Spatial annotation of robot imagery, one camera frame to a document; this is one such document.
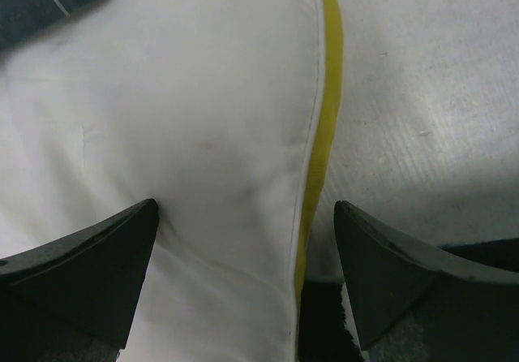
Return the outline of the white pillow with yellow edge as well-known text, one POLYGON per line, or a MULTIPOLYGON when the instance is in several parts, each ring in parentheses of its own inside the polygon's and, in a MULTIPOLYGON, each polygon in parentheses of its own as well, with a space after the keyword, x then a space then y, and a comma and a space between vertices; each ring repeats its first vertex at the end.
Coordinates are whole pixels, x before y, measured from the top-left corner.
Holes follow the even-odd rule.
POLYGON ((342 38, 337 0, 104 0, 1 55, 1 260, 157 203, 126 346, 2 360, 296 360, 342 38))

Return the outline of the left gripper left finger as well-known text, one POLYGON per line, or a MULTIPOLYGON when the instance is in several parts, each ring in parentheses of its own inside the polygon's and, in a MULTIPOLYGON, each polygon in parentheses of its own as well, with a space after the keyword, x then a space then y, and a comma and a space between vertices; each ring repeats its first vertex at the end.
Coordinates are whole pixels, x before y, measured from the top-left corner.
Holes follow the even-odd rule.
POLYGON ((1 346, 127 344, 157 236, 143 200, 81 231, 1 260, 1 346))

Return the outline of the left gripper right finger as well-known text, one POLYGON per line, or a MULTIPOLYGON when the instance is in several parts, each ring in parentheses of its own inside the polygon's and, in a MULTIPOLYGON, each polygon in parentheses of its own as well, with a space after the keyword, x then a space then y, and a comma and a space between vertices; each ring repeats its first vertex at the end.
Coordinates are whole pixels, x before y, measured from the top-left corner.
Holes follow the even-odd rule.
POLYGON ((428 349, 518 347, 518 240, 433 246, 348 201, 334 230, 359 346, 405 320, 428 349))

